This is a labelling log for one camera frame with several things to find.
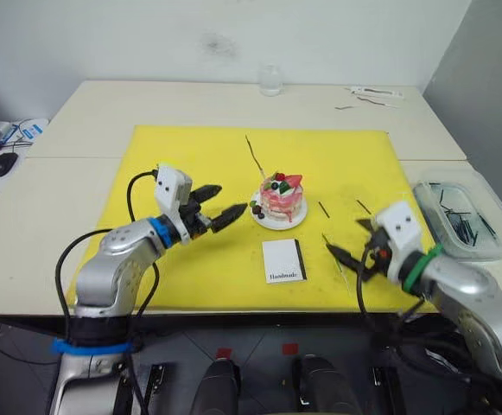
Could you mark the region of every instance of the computer mouse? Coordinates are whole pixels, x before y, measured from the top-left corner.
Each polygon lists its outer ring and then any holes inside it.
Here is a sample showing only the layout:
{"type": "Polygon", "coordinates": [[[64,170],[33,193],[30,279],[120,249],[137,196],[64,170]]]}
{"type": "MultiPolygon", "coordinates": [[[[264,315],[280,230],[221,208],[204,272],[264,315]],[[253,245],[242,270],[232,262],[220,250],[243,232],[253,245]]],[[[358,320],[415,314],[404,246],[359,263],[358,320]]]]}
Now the computer mouse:
{"type": "Polygon", "coordinates": [[[0,177],[5,176],[10,172],[12,166],[15,165],[18,155],[16,153],[0,154],[0,177]]]}

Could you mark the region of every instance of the clear plastic lid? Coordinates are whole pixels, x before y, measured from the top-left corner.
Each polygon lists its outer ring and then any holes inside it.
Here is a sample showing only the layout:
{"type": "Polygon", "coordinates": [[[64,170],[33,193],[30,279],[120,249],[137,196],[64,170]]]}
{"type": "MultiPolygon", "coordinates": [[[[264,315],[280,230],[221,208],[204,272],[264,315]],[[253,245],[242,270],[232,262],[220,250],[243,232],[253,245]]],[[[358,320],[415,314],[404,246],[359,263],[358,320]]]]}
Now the clear plastic lid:
{"type": "Polygon", "coordinates": [[[473,169],[431,169],[414,195],[446,254],[466,260],[502,258],[502,201],[473,169]]]}

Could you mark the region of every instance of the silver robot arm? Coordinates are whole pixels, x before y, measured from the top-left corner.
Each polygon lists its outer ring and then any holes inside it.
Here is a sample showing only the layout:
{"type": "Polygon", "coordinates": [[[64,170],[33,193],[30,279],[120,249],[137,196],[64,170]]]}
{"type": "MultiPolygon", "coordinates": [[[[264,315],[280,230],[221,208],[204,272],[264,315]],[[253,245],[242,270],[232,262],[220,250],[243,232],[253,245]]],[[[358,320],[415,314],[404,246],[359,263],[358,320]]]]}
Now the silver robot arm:
{"type": "MultiPolygon", "coordinates": [[[[366,249],[372,250],[374,266],[365,270],[365,279],[381,272],[403,291],[425,297],[456,324],[479,369],[502,380],[502,290],[496,279],[440,254],[440,247],[424,254],[422,229],[404,201],[359,224],[372,233],[366,249]]],[[[327,248],[343,265],[358,269],[349,252],[327,248]]]]}
{"type": "Polygon", "coordinates": [[[191,179],[160,165],[155,198],[162,215],[116,228],[101,240],[98,252],[79,271],[70,335],[55,342],[62,353],[49,413],[119,413],[115,405],[128,402],[133,373],[127,370],[130,316],[144,272],[168,248],[186,245],[212,229],[218,232],[243,214],[246,204],[229,207],[214,219],[200,204],[221,187],[206,185],[191,191],[191,179]]]}

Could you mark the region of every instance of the cake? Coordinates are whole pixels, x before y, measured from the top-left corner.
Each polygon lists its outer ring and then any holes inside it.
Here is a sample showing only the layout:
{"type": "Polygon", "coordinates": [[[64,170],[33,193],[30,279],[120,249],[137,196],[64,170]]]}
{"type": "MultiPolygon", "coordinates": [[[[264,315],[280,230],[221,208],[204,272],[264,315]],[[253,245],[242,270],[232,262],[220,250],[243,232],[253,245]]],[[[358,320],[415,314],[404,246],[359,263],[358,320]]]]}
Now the cake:
{"type": "Polygon", "coordinates": [[[260,204],[254,202],[252,212],[263,219],[265,216],[273,220],[292,222],[301,210],[302,175],[286,176],[275,173],[267,177],[260,185],[260,204]]]}

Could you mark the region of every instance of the blue ring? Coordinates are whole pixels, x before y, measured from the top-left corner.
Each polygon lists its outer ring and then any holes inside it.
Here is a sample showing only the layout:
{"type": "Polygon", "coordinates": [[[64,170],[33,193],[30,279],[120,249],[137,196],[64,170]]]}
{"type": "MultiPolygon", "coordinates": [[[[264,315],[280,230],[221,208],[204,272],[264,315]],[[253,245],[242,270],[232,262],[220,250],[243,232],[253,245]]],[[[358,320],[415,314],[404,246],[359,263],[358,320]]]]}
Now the blue ring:
{"type": "Polygon", "coordinates": [[[74,356],[97,356],[100,354],[119,354],[131,351],[131,343],[113,344],[112,346],[99,346],[95,348],[78,348],[64,340],[53,339],[51,350],[55,353],[66,353],[74,356]]]}
{"type": "Polygon", "coordinates": [[[165,227],[157,218],[149,218],[151,226],[156,230],[158,236],[161,237],[162,242],[167,248],[172,246],[172,239],[170,238],[170,232],[168,228],[165,227]]]}

